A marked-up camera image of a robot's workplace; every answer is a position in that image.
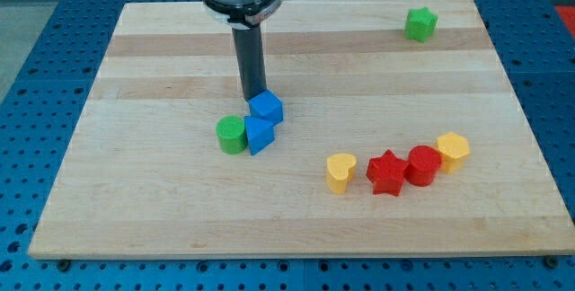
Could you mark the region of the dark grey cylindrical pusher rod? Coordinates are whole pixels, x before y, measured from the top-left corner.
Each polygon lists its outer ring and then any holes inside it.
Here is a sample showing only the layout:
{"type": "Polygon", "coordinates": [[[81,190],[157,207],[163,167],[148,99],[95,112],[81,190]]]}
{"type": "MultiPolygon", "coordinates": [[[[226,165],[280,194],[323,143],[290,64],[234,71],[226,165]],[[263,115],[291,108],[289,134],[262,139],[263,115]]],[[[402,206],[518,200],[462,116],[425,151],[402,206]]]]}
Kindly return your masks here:
{"type": "Polygon", "coordinates": [[[267,90],[261,26],[233,29],[234,48],[246,101],[267,90]]]}

